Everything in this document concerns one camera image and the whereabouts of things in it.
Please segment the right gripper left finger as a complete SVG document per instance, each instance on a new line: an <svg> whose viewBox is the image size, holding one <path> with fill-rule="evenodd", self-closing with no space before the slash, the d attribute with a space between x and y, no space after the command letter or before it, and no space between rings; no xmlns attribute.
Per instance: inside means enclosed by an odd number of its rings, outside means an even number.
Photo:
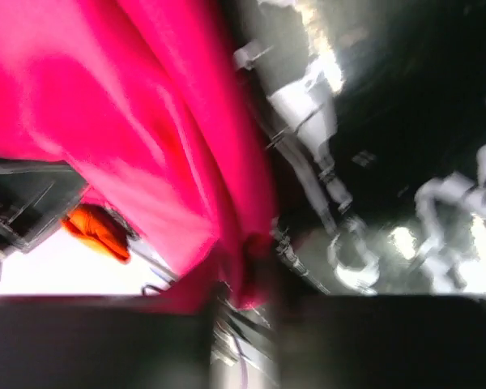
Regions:
<svg viewBox="0 0 486 389"><path fill-rule="evenodd" d="M0 388L207 388L217 305L0 297Z"/></svg>

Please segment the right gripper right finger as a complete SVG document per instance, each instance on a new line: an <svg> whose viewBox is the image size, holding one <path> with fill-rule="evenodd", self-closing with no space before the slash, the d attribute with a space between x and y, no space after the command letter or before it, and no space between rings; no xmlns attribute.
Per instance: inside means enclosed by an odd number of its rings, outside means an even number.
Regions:
<svg viewBox="0 0 486 389"><path fill-rule="evenodd" d="M486 388L486 307L470 297L305 297L277 346L282 388Z"/></svg>

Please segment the magenta pink towel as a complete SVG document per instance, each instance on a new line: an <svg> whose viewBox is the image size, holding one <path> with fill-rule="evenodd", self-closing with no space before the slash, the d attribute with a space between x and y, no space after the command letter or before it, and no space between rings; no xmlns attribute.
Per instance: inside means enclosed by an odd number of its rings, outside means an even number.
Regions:
<svg viewBox="0 0 486 389"><path fill-rule="evenodd" d="M275 191L214 1L0 1L0 157L64 161L202 299L267 297Z"/></svg>

